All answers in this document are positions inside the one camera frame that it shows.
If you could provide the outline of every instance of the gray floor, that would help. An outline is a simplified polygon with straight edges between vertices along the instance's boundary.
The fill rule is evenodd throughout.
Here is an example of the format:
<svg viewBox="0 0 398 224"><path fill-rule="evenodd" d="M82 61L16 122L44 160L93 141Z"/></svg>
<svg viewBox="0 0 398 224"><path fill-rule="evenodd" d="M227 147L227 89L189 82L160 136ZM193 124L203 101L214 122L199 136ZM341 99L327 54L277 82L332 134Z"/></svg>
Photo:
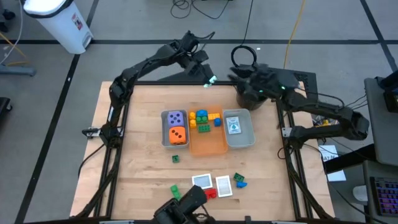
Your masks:
<svg viewBox="0 0 398 224"><path fill-rule="evenodd" d="M16 1L4 4L19 12ZM75 1L86 18L93 0ZM95 39L162 40L181 38L191 30L198 36L216 32L214 39L242 39L250 1L229 3L220 19L214 21L192 10L185 19L174 19L169 11L172 1L99 0L91 24ZM367 0L371 12L386 40L398 39L398 16L395 0ZM224 1L197 1L203 11L217 16ZM300 1L254 0L248 39L288 39L300 9ZM186 12L175 14L182 16ZM19 18L9 25L7 36L15 39ZM23 40L52 40L53 37L34 19L24 15ZM302 40L377 40L359 0L307 0L295 39ZM214 73L226 80L231 66L229 54L236 44L209 44L208 63ZM283 67L284 44L252 44L258 61ZM29 179L50 125L58 97L73 55L60 45L21 44L21 50L37 69L35 77L0 76L0 96L12 99L14 110L0 129L0 223L14 222ZM67 218L77 183L77 170L83 159L86 139L81 130L91 124L103 81L110 81L126 68L151 56L159 45L91 45L81 55L70 86L45 164L32 198L26 222ZM389 45L398 57L398 45ZM245 52L239 62L249 62ZM14 52L8 62L21 60ZM292 45L287 68L317 74L319 92L342 98L349 103L364 95L363 79L386 76L392 72L380 44L368 45ZM146 80L157 80L180 71L171 66L154 71ZM369 117L367 108L359 110ZM363 142L338 139L357 149L372 143L371 134ZM337 145L341 152L348 152ZM351 189L363 184L361 167L346 170L348 181L335 183L352 202ZM336 216L343 220L363 221L362 215L331 190Z"/></svg>

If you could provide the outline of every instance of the purple dice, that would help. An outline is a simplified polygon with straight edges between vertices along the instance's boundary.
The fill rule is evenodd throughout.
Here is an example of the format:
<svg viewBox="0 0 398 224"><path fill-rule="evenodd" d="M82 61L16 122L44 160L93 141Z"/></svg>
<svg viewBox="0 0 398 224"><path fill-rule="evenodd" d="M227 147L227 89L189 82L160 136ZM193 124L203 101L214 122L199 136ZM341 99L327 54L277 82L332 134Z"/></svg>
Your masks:
<svg viewBox="0 0 398 224"><path fill-rule="evenodd" d="M182 126L184 127L184 119L182 113L179 111L171 111L167 115L167 121L169 122L169 128Z"/></svg>

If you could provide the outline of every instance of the dice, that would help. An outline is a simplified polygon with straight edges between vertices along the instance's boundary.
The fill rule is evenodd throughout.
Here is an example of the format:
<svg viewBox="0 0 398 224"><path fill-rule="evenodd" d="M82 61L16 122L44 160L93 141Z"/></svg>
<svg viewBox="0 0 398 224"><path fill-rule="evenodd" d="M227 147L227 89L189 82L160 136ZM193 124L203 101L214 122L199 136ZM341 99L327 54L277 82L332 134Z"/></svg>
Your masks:
<svg viewBox="0 0 398 224"><path fill-rule="evenodd" d="M169 128L181 126L184 127L184 119L180 111L171 111L167 115L167 121L169 123Z"/></svg>
<svg viewBox="0 0 398 224"><path fill-rule="evenodd" d="M185 135L184 127L172 127L169 129L169 141L173 146L187 143L187 136Z"/></svg>

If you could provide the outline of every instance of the wooden table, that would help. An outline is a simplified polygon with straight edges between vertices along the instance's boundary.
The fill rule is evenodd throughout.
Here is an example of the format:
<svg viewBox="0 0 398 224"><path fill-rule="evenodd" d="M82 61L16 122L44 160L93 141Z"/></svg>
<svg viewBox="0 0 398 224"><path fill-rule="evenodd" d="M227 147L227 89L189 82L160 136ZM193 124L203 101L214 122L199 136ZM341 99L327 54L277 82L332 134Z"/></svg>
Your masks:
<svg viewBox="0 0 398 224"><path fill-rule="evenodd" d="M108 115L110 99L104 82L99 93L93 126L101 126ZM222 156L192 157L188 149L164 149L161 145L163 110L189 109L192 106L221 105L224 109L239 108L232 86L166 86L138 85L131 98L126 135L114 198L112 219L151 219L154 211L172 198L170 186L177 184L184 194L191 186L191 176L211 173L215 177L235 172L245 176L248 186L237 189L233 196L211 199L205 204L216 220L295 220L285 161L278 159L282 138L277 129L275 103L266 101L251 112L256 143L247 149L229 150ZM312 126L308 113L295 113L295 124ZM99 138L88 141L85 156L102 144ZM307 144L318 147L315 140ZM83 166L78 181L71 215L87 204L98 188L105 150L101 150ZM319 152L304 146L301 150L308 188L319 204L334 216L330 194ZM174 164L172 155L180 162ZM105 193L103 208L107 202ZM302 195L299 194L302 216L305 216Z"/></svg>

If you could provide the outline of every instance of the translucent orange bin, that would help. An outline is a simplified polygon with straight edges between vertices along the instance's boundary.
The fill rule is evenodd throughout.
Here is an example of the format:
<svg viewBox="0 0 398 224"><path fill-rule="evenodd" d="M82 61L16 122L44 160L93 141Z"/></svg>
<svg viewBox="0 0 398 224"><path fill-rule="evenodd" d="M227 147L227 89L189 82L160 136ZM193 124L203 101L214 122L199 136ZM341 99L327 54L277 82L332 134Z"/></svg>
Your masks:
<svg viewBox="0 0 398 224"><path fill-rule="evenodd" d="M190 108L188 114L196 112L198 110L207 110L207 113L219 113L221 120L223 120L223 109L221 106L202 106L197 108ZM226 143L224 133L224 122L221 122L221 126L215 127L214 121L208 121L210 125L210 132L199 133L198 128L190 128L190 144L189 151L193 156L212 156L224 154L228 151L228 145Z"/></svg>

